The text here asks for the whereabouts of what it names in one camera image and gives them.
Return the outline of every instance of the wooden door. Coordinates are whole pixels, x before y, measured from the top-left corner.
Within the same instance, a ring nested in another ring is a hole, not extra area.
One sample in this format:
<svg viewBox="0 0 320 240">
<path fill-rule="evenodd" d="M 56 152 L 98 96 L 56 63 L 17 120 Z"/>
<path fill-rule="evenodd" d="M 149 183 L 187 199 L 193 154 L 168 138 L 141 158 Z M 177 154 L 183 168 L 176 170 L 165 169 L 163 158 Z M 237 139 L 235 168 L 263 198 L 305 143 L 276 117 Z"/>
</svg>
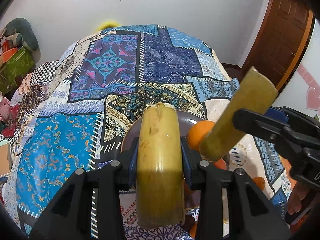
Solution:
<svg viewBox="0 0 320 240">
<path fill-rule="evenodd" d="M 297 64 L 309 36 L 312 12 L 301 0 L 270 0 L 263 24 L 244 63 L 279 90 Z"/>
</svg>

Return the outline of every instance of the pink heart decoration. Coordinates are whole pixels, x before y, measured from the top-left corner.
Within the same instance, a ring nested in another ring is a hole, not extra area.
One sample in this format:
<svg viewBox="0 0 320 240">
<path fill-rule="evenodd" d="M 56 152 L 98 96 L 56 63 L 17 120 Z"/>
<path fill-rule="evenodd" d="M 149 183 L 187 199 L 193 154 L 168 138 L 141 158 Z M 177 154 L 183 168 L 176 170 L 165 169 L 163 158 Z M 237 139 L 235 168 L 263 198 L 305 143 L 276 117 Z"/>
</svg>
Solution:
<svg viewBox="0 0 320 240">
<path fill-rule="evenodd" d="M 320 98 L 313 87 L 309 87 L 307 90 L 307 108 L 315 111 L 320 109 Z"/>
</svg>

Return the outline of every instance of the blanket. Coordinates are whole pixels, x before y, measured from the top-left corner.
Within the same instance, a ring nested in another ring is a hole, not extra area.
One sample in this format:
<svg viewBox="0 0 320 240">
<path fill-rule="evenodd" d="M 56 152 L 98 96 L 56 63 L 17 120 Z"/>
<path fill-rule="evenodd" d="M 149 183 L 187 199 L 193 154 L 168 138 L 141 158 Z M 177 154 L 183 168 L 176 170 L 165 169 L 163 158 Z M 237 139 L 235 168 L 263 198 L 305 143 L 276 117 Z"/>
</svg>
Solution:
<svg viewBox="0 0 320 240">
<path fill-rule="evenodd" d="M 117 159 L 126 131 L 147 106 L 170 103 L 217 121 L 238 88 L 207 44 L 166 26 L 108 28 L 73 43 L 59 60 L 27 75 L 14 95 L 13 121 L 0 135 L 15 153 L 3 190 L 6 209 L 28 234 L 75 169 L 92 171 Z M 291 188 L 273 144 L 246 135 L 229 155 L 230 170 L 242 167 L 265 179 L 265 195 L 284 216 Z M 97 192 L 92 196 L 97 238 Z M 127 239 L 191 239 L 180 224 L 137 226 L 133 189 L 120 192 L 120 203 Z M 199 206 L 186 214 L 197 220 Z"/>
</svg>

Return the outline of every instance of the white wall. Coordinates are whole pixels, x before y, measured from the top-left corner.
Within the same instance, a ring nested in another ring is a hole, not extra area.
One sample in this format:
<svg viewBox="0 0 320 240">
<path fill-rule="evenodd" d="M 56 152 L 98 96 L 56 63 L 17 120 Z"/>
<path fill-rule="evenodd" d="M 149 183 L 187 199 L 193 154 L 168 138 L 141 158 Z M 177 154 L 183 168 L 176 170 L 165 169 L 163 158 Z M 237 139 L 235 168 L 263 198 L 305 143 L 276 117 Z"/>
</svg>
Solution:
<svg viewBox="0 0 320 240">
<path fill-rule="evenodd" d="M 316 21 L 308 48 L 302 58 L 301 63 L 311 74 L 313 79 L 320 85 L 320 24 Z M 282 93 L 274 102 L 274 106 L 288 106 L 311 117 L 319 111 L 307 108 L 307 89 L 309 85 L 296 71 L 284 88 Z"/>
<path fill-rule="evenodd" d="M 249 52 L 254 44 L 254 41 L 256 40 L 256 37 L 258 35 L 258 32 L 260 30 L 261 24 L 263 22 L 264 16 L 267 11 L 268 3 L 269 3 L 269 0 L 263 0 L 258 20 L 256 22 L 256 25 L 254 26 L 254 29 L 253 29 L 251 37 L 248 41 L 247 47 L 245 48 L 244 53 L 238 63 L 238 65 L 240 67 L 243 66 L 243 64 L 244 64 L 245 60 L 247 59 L 247 56 L 249 55 Z"/>
<path fill-rule="evenodd" d="M 266 0 L 14 0 L 0 27 L 27 19 L 38 38 L 37 65 L 57 60 L 65 49 L 106 20 L 122 25 L 160 24 L 201 38 L 221 62 L 239 64 L 254 40 Z"/>
</svg>

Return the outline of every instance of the peeled sugarcane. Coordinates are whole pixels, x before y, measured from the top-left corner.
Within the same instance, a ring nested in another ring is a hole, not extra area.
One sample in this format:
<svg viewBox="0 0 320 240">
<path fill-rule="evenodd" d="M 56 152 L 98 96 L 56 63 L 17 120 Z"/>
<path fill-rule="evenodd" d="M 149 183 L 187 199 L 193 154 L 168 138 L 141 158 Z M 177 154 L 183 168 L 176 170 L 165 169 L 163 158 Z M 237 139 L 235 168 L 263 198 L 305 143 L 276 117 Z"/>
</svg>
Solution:
<svg viewBox="0 0 320 240">
<path fill-rule="evenodd" d="M 138 225 L 154 228 L 184 220 L 178 115 L 157 103 L 143 112 L 139 137 L 136 200 Z"/>
<path fill-rule="evenodd" d="M 245 136 L 245 132 L 233 126 L 234 113 L 245 108 L 265 114 L 277 95 L 278 90 L 272 82 L 251 67 L 215 126 L 200 143 L 200 153 L 214 162 L 221 159 Z"/>
</svg>

